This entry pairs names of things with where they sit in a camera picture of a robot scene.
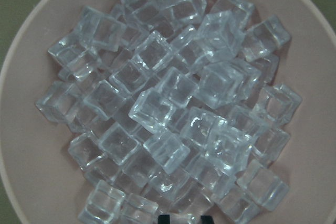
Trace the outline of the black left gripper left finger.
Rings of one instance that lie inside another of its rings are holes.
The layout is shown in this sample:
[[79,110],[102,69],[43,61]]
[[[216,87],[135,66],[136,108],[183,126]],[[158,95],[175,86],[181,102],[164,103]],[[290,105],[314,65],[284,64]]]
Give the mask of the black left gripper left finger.
[[170,215],[159,215],[157,217],[157,224],[170,224]]

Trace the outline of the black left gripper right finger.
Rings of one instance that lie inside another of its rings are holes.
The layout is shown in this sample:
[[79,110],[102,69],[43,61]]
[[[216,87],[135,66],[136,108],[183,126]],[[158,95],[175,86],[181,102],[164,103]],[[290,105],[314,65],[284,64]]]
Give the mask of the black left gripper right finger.
[[213,217],[210,215],[201,215],[201,224],[214,224]]

